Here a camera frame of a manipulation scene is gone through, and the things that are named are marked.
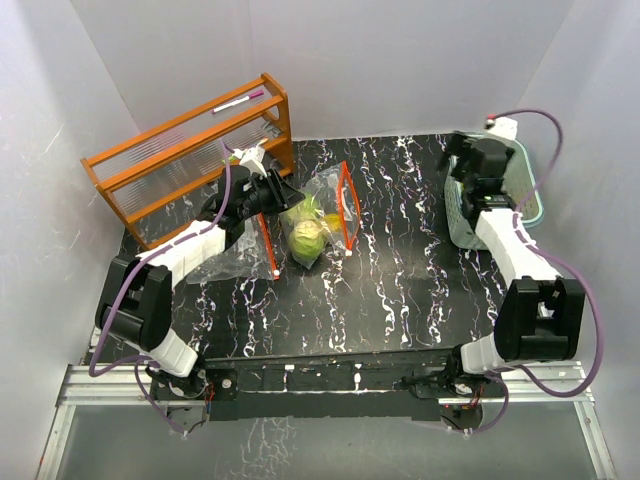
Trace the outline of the green fake cabbage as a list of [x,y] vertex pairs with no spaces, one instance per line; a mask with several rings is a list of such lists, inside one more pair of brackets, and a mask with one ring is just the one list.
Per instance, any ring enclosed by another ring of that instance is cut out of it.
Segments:
[[291,209],[283,212],[281,218],[291,225],[309,220],[317,220],[322,213],[317,200],[313,195],[306,195],[305,199]]
[[293,258],[309,268],[323,252],[326,238],[318,221],[305,220],[294,226],[288,243]]

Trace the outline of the clear zip bag red seal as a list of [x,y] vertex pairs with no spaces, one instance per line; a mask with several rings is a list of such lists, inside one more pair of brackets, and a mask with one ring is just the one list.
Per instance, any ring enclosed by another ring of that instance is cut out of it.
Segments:
[[188,284],[203,284],[234,278],[278,280],[272,242],[263,214],[245,222],[245,231],[225,252],[207,259],[186,276]]

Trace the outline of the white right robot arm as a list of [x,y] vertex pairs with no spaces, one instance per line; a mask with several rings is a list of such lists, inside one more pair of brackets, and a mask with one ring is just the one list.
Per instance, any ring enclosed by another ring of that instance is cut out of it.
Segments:
[[503,187],[514,154],[496,137],[456,132],[439,162],[461,184],[462,217],[491,253],[507,287],[492,333],[456,346],[440,375],[440,384],[460,397],[471,395],[491,371],[569,360],[578,347],[585,290],[533,252]]

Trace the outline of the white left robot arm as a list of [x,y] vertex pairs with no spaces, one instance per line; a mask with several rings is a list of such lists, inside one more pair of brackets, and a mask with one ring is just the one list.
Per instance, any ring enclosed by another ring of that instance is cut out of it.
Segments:
[[215,194],[178,235],[137,256],[112,260],[95,314],[100,337],[90,360],[92,376],[124,362],[97,367],[107,338],[114,337],[137,349],[139,360],[172,376],[171,385],[182,397],[194,399],[204,392],[207,376],[195,367],[198,353],[172,328],[175,287],[205,261],[229,250],[246,221],[281,214],[305,199],[275,169],[257,173],[231,165],[215,184]]

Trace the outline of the yellow fake fruit piece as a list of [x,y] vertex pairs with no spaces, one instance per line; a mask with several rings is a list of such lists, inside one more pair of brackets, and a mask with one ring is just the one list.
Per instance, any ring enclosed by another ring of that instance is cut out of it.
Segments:
[[342,229],[341,217],[337,213],[331,213],[331,214],[325,215],[322,218],[322,222],[323,222],[323,226],[329,232],[338,232]]

